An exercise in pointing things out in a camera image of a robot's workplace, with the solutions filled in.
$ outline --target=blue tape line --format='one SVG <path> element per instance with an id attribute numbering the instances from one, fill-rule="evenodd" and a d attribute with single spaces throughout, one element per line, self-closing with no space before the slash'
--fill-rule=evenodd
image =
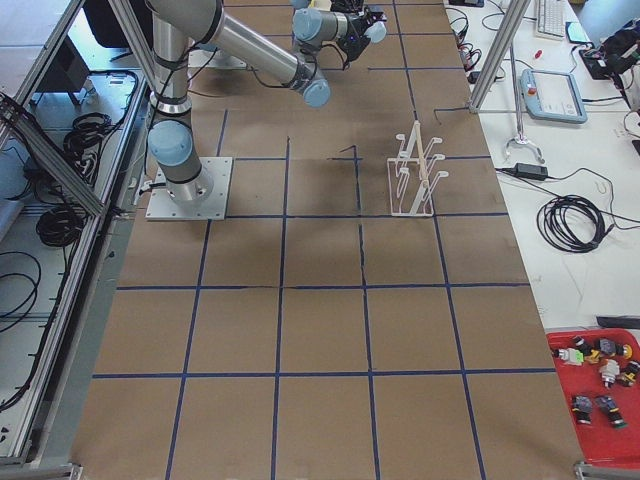
<path id="1" fill-rule="evenodd" d="M 279 157 L 236 157 L 234 158 L 234 160 L 236 161 L 241 161 L 241 162 L 274 162 L 274 161 L 279 161 L 279 162 L 284 162 L 286 160 L 286 158 L 279 158 Z"/>
<path id="2" fill-rule="evenodd" d="M 282 236 L 280 244 L 280 279 L 278 291 L 278 328 L 276 337 L 276 365 L 275 365 L 275 384 L 273 389 L 273 426 L 271 434 L 271 479 L 276 480 L 277 460 L 278 460 L 278 414 L 280 402 L 280 364 L 282 352 L 282 320 L 284 305 L 284 276 L 285 276 L 285 255 L 287 244 L 287 208 L 289 198 L 289 166 L 291 156 L 291 141 L 287 137 L 287 148 L 285 155 L 284 169 L 284 198 L 282 200 Z"/>
<path id="3" fill-rule="evenodd" d="M 222 149 L 222 142 L 224 141 L 224 134 L 227 127 L 227 119 L 229 111 L 224 111 L 224 117 L 222 120 L 222 128 L 220 129 L 220 136 L 218 138 L 217 155 L 220 155 Z M 171 433 L 171 444 L 169 446 L 169 456 L 167 459 L 167 469 L 165 472 L 165 480 L 171 479 L 171 470 L 173 469 L 173 458 L 176 450 L 176 441 L 178 439 L 178 430 L 180 428 L 180 418 L 182 416 L 182 404 L 184 402 L 184 391 L 187 383 L 187 373 L 189 372 L 189 360 L 191 356 L 191 347 L 193 344 L 193 334 L 195 332 L 196 319 L 198 317 L 198 305 L 200 302 L 200 287 L 202 286 L 202 279 L 204 278 L 204 269 L 207 259 L 207 249 L 209 247 L 209 236 L 211 235 L 213 222 L 207 221 L 207 228 L 204 235 L 204 244 L 202 246 L 202 253 L 200 255 L 200 268 L 198 271 L 198 280 L 195 289 L 195 298 L 193 301 L 193 311 L 191 313 L 191 323 L 189 325 L 189 335 L 187 337 L 187 347 L 184 356 L 184 364 L 182 367 L 182 380 L 180 381 L 180 391 L 178 393 L 178 404 L 176 406 L 176 414 L 173 421 L 173 430 Z"/>
<path id="4" fill-rule="evenodd" d="M 362 198 L 360 192 L 360 166 L 358 162 L 358 147 L 353 146 L 353 168 L 356 176 L 356 205 L 358 213 L 362 213 Z M 364 245 L 364 230 L 362 222 L 358 224 L 358 242 L 360 247 L 360 275 L 362 281 L 362 306 L 364 309 L 364 333 L 367 350 L 367 373 L 369 384 L 369 412 L 371 415 L 371 439 L 373 448 L 373 466 L 376 480 L 381 479 L 380 471 L 380 451 L 378 445 L 378 427 L 376 420 L 376 399 L 373 384 L 373 354 L 371 349 L 371 322 L 369 321 L 369 295 L 367 294 L 366 256 Z"/>
<path id="5" fill-rule="evenodd" d="M 400 50 L 402 51 L 402 62 L 404 64 L 404 73 L 407 77 L 407 87 L 409 88 L 409 96 L 411 97 L 411 105 L 413 106 L 413 119 L 418 120 L 418 110 L 416 109 L 416 99 L 413 96 L 413 87 L 411 85 L 411 77 L 409 76 L 409 70 L 407 62 L 407 52 L 404 48 L 404 40 L 402 38 L 402 29 L 400 28 L 400 19 L 398 18 L 398 8 L 396 6 L 395 0 L 392 0 L 391 5 L 393 5 L 393 13 L 396 17 L 396 27 L 398 28 L 398 38 L 400 39 Z"/>
<path id="6" fill-rule="evenodd" d="M 436 238 L 438 241 L 438 250 L 440 252 L 440 261 L 442 263 L 442 274 L 444 276 L 444 281 L 446 284 L 447 290 L 447 299 L 449 302 L 449 310 L 451 312 L 451 322 L 453 326 L 454 338 L 456 341 L 456 349 L 458 351 L 458 360 L 460 362 L 461 376 L 462 376 L 462 386 L 464 388 L 465 400 L 467 402 L 467 411 L 469 414 L 469 422 L 471 424 L 471 434 L 473 436 L 473 444 L 476 451 L 476 458 L 478 461 L 478 468 L 480 470 L 480 477 L 482 480 L 487 480 L 487 474 L 484 468 L 484 460 L 482 457 L 482 449 L 480 447 L 480 438 L 478 436 L 478 427 L 476 425 L 475 413 L 473 411 L 473 403 L 471 399 L 471 391 L 469 390 L 469 381 L 467 379 L 467 373 L 465 371 L 465 363 L 464 363 L 464 355 L 462 352 L 462 342 L 460 340 L 460 330 L 458 328 L 458 320 L 456 318 L 455 307 L 453 305 L 453 296 L 451 294 L 451 285 L 449 284 L 449 274 L 447 272 L 447 262 L 444 256 L 444 247 L 442 244 L 442 236 L 440 234 L 440 226 L 438 224 L 438 219 L 434 218 L 434 226 L 436 231 Z"/>
<path id="7" fill-rule="evenodd" d="M 477 368 L 465 370 L 473 375 L 539 375 L 554 373 L 555 368 Z M 96 373 L 94 380 L 161 379 L 161 378 L 342 378 L 342 377 L 433 377 L 461 375 L 460 369 L 441 370 L 376 370 L 367 372 L 160 372 L 160 373 Z"/>
<path id="8" fill-rule="evenodd" d="M 292 285 L 284 287 L 291 290 L 373 290 L 373 289 L 391 289 L 391 288 L 446 288 L 447 285 L 451 288 L 487 288 L 487 287 L 528 287 L 531 286 L 529 282 L 479 282 L 479 283 L 397 283 L 397 284 L 367 284 L 363 285 Z M 130 286 L 130 287 L 118 287 L 118 291 L 190 291 L 196 290 L 247 290 L 251 288 L 279 288 L 273 285 L 196 285 L 184 286 L 184 285 L 158 285 L 158 286 Z"/>

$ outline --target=floor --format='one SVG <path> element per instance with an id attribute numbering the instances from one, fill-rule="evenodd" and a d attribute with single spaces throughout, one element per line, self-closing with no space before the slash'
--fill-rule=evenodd
<path id="1" fill-rule="evenodd" d="M 225 5 L 288 46 L 286 0 Z M 219 96 L 193 96 L 200 155 L 235 157 L 228 218 L 138 206 L 73 449 L 85 478 L 573 478 L 480 122 L 432 113 L 469 92 L 444 8 L 383 8 L 391 35 L 349 71 L 323 52 L 321 110 L 247 72 L 194 81 Z M 386 158 L 415 118 L 450 176 L 436 217 L 391 218 Z"/>

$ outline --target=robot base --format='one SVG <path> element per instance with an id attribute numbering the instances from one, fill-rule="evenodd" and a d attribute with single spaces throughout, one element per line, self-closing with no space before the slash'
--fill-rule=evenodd
<path id="1" fill-rule="evenodd" d="M 247 64 L 239 58 L 218 51 L 211 58 L 211 52 L 196 50 L 189 55 L 189 67 L 208 67 L 216 70 L 246 70 Z"/>
<path id="2" fill-rule="evenodd" d="M 213 177 L 213 191 L 201 202 L 176 203 L 165 188 L 151 192 L 147 207 L 147 220 L 223 220 L 227 211 L 229 184 L 231 182 L 231 157 L 201 157 L 202 168 Z M 164 183 L 165 178 L 158 170 L 155 183 Z"/>

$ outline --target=metal pole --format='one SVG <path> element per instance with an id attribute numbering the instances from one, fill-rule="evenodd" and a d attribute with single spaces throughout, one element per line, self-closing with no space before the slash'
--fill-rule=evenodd
<path id="1" fill-rule="evenodd" d="M 513 43 L 509 46 L 511 61 L 511 79 L 513 80 L 513 98 L 516 102 L 516 122 L 518 125 L 518 138 L 524 140 L 524 124 L 522 123 L 522 104 L 520 103 L 520 88 L 518 87 L 518 74 L 516 72 L 516 54 L 513 51 Z"/>
<path id="2" fill-rule="evenodd" d="M 140 23 L 131 7 L 129 0 L 109 0 L 111 9 L 118 19 L 118 23 L 124 32 L 131 51 L 138 60 L 144 78 L 150 86 L 153 86 L 153 57 L 147 40 L 142 33 Z"/>
<path id="3" fill-rule="evenodd" d="M 47 469 L 8 469 L 0 472 L 0 480 L 79 480 L 81 475 L 82 467 L 69 464 Z"/>
<path id="4" fill-rule="evenodd" d="M 509 45 L 511 45 L 513 41 L 513 37 L 516 35 L 516 31 L 520 26 L 520 22 L 522 21 L 522 17 L 524 17 L 530 1 L 531 0 L 512 0 L 511 5 L 509 5 L 509 9 L 500 24 L 500 29 L 493 39 L 489 54 L 478 77 L 476 87 L 473 89 L 473 93 L 469 99 L 470 112 L 478 113 L 480 111 L 480 107 L 489 93 L 491 85 L 493 85 L 496 73 L 500 68 L 505 53 L 507 53 Z"/>

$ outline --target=white rack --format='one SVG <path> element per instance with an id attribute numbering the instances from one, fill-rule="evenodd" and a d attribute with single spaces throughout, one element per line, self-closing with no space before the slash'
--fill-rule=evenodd
<path id="1" fill-rule="evenodd" d="M 431 154 L 436 144 L 442 139 L 433 137 L 427 147 L 422 144 L 420 122 L 413 122 L 409 142 L 403 133 L 396 135 L 400 141 L 400 149 L 395 158 L 387 159 L 387 176 L 389 179 L 389 204 L 394 217 L 432 217 L 433 192 L 441 178 L 449 176 L 449 172 L 440 170 L 432 175 L 436 162 L 445 156 Z M 418 149 L 418 157 L 412 157 Z"/>

